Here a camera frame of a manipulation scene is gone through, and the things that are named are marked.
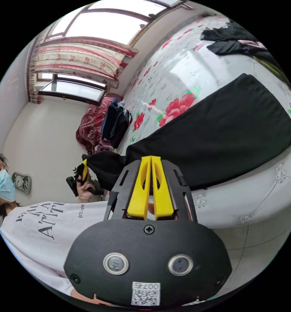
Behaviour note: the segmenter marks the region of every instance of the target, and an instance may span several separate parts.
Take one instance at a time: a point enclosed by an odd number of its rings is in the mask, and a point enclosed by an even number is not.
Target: red and white curtain
[[[138,53],[135,48],[102,38],[63,37],[45,41],[50,28],[37,36],[29,59],[28,96],[33,103],[41,102],[35,89],[37,73],[71,74],[116,89],[120,74]]]

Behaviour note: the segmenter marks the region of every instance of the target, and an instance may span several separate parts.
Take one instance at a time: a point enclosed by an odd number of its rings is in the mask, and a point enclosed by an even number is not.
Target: clock
[[[11,179],[16,189],[19,189],[26,194],[30,193],[32,183],[32,179],[30,176],[14,172]]]

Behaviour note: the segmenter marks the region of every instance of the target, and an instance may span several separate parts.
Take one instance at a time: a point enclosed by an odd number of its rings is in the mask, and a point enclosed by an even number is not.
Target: face mask
[[[0,171],[0,198],[7,202],[16,201],[16,188],[6,170]]]

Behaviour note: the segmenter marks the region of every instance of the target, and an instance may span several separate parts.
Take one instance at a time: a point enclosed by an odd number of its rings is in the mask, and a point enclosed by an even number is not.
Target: yellow clamp
[[[127,213],[131,217],[138,217],[146,220],[151,171],[153,178],[155,220],[163,217],[171,217],[174,213],[174,208],[171,202],[161,158],[157,156],[142,157]]]
[[[88,166],[87,166],[87,159],[85,159],[82,164],[84,165],[84,170],[83,170],[83,174],[82,174],[82,180],[83,182],[85,182],[86,177],[87,177],[87,173],[88,173]]]

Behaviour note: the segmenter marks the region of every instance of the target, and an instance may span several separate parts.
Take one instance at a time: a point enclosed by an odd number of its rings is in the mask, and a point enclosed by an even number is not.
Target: woman
[[[107,202],[90,203],[92,194],[87,189],[93,185],[86,181],[83,186],[77,184],[77,203],[47,201],[22,207],[16,202],[7,170],[7,159],[0,154],[0,233],[14,256],[45,284],[81,300],[110,305],[77,293],[63,269],[73,241],[83,230],[103,220]]]

